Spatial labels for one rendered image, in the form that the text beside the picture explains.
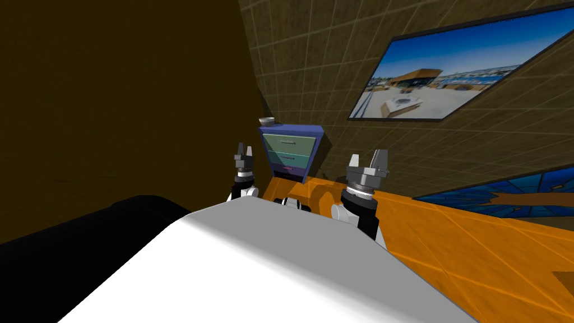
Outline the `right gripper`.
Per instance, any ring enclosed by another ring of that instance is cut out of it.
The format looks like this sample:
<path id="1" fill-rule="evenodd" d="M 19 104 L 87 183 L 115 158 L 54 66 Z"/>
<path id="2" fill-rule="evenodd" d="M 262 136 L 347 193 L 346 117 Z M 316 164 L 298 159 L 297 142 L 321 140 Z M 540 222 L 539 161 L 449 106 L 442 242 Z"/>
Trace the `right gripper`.
<path id="1" fill-rule="evenodd" d="M 351 156 L 346 167 L 346 181 L 361 186 L 380 188 L 382 180 L 388 175 L 388 151 L 377 149 L 371 161 L 371 168 L 359 167 L 359 155 Z"/>

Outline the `blue cabinet with green drawers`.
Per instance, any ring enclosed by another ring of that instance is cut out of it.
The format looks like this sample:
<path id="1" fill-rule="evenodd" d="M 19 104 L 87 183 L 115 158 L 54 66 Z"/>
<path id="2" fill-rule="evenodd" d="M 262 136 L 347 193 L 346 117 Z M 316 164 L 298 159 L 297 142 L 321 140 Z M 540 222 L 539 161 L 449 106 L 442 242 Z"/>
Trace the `blue cabinet with green drawers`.
<path id="1" fill-rule="evenodd" d="M 304 184 L 324 130 L 313 124 L 283 124 L 274 117 L 259 119 L 258 129 L 274 178 Z"/>

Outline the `blue patterned rug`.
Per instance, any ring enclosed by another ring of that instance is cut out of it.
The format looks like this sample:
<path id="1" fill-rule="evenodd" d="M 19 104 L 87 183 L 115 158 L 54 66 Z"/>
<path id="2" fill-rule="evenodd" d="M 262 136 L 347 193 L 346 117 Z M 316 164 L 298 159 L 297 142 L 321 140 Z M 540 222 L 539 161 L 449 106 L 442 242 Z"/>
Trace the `blue patterned rug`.
<path id="1" fill-rule="evenodd" d="M 497 218 L 574 217 L 574 165 L 416 198 Z"/>

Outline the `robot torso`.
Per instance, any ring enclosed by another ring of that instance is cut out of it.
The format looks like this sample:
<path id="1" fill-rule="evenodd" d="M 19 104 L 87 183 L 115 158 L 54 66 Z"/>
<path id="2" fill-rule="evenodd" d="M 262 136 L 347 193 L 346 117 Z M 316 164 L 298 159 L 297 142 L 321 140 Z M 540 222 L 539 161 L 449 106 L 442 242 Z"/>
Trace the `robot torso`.
<path id="1" fill-rule="evenodd" d="M 356 226 L 256 197 L 169 225 L 59 323 L 478 323 Z"/>

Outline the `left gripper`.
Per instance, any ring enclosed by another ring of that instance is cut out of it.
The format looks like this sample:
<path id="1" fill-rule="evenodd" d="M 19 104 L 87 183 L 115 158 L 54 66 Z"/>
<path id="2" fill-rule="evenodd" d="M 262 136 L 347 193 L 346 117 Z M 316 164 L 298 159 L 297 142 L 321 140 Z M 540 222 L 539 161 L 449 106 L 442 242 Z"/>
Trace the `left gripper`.
<path id="1" fill-rule="evenodd" d="M 252 172 L 254 158 L 252 152 L 252 146 L 247 146 L 246 155 L 244 143 L 238 144 L 237 155 L 234 155 L 235 167 L 238 173 L 248 173 Z"/>

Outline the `framed landscape wall picture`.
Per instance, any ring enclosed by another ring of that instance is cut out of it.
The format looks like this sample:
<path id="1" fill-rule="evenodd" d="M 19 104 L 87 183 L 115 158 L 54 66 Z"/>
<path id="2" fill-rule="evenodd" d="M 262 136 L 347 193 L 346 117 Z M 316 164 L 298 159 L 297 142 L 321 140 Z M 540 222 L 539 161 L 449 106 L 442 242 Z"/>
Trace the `framed landscape wall picture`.
<path id="1" fill-rule="evenodd" d="M 574 1 L 393 37 L 348 119 L 440 121 L 574 33 Z"/>

